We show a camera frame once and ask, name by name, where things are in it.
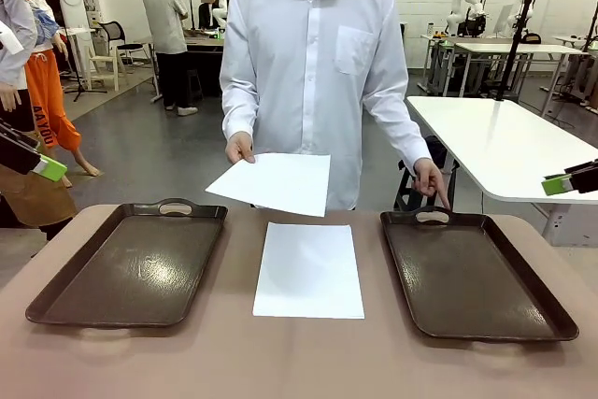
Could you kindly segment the person's left hand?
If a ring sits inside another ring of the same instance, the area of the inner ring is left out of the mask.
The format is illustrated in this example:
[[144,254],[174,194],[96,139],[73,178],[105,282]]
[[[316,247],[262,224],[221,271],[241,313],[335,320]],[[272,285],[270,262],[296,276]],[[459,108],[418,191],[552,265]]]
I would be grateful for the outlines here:
[[414,170],[416,173],[416,190],[429,198],[436,194],[440,198],[442,206],[451,210],[443,175],[434,161],[429,158],[420,158],[415,162]]

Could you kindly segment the person's right hand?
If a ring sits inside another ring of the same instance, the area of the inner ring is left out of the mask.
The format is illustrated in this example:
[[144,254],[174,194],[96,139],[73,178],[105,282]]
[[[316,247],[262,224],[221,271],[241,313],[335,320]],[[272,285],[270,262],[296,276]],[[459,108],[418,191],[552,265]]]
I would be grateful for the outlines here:
[[252,137],[246,132],[234,133],[227,141],[225,153],[231,164],[237,164],[241,161],[250,164],[255,163]]

